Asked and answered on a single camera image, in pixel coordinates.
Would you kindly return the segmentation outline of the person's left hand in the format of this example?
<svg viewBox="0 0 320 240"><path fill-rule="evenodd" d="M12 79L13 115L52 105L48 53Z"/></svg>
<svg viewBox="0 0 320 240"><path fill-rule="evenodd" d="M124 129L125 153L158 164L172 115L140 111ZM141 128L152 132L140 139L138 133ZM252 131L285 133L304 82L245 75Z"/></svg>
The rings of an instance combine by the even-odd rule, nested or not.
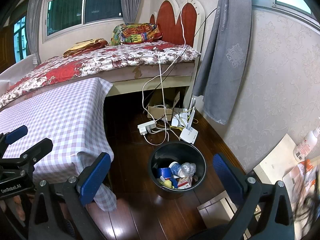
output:
<svg viewBox="0 0 320 240"><path fill-rule="evenodd" d="M21 201L20 196L14 196L10 199L7 199L7 203L10 204L9 207L11 208L14 215L18 215L19 220L24 222L25 221L25 212L22 207L22 201ZM0 205L1 205L1 210L3 212L5 212L7 210L6 202L4 200L1 200Z"/></svg>

